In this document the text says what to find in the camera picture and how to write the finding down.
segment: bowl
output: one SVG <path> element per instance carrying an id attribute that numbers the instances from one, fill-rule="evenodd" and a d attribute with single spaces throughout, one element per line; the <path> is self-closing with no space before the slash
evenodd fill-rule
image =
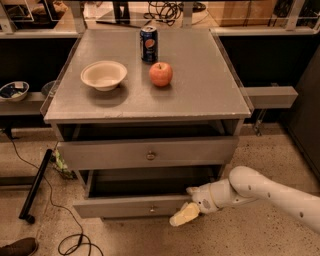
<path id="1" fill-rule="evenodd" d="M 127 68 L 115 61 L 98 61 L 85 67 L 81 80 L 98 91 L 115 89 L 127 75 Z"/>
<path id="2" fill-rule="evenodd" d="M 5 101 L 21 101 L 27 96 L 29 84 L 23 81 L 8 83 L 0 88 L 0 99 Z"/>

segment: drawer front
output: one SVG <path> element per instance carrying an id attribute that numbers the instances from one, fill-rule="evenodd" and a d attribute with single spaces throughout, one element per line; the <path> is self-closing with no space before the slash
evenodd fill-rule
<path id="1" fill-rule="evenodd" d="M 237 137 L 60 142 L 70 170 L 223 165 L 230 162 Z"/>
<path id="2" fill-rule="evenodd" d="M 134 198 L 88 199 L 74 203 L 81 218 L 132 218 L 172 216 L 180 210 L 188 195 Z"/>

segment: cabinet top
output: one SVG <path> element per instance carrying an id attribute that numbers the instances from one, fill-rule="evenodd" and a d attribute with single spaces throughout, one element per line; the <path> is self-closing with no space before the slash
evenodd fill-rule
<path id="1" fill-rule="evenodd" d="M 158 60 L 173 68 L 171 85 L 158 88 L 141 60 L 140 30 L 87 30 L 45 116 L 48 123 L 238 119 L 251 112 L 209 30 L 158 32 Z M 116 89 L 97 91 L 80 78 L 89 64 L 112 60 L 128 74 Z"/>

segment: black pole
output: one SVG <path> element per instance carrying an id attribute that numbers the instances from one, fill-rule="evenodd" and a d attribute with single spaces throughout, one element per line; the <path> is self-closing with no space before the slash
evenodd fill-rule
<path id="1" fill-rule="evenodd" d="M 32 187 L 29 190 L 28 197 L 23 205 L 23 208 L 22 208 L 20 216 L 19 216 L 19 219 L 26 220 L 30 224 L 34 223 L 34 217 L 29 215 L 29 210 L 30 210 L 31 205 L 33 203 L 33 200 L 37 194 L 39 185 L 40 185 L 41 180 L 43 178 L 44 172 L 47 168 L 48 162 L 50 161 L 51 155 L 52 155 L 52 150 L 47 149 L 47 152 L 43 157 L 43 160 L 42 160 L 42 163 L 41 163 L 40 168 L 38 170 L 38 173 L 34 178 Z"/>

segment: drawer knob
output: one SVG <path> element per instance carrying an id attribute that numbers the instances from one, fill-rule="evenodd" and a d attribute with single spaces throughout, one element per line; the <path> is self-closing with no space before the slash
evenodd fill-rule
<path id="1" fill-rule="evenodd" d="M 156 153 L 149 151 L 147 154 L 147 159 L 151 161 L 151 160 L 154 160 L 155 158 L 156 158 Z"/>
<path id="2" fill-rule="evenodd" d="M 151 209 L 150 209 L 150 213 L 155 213 L 156 212 L 156 209 L 155 209 L 155 207 L 152 205 L 151 206 Z"/>

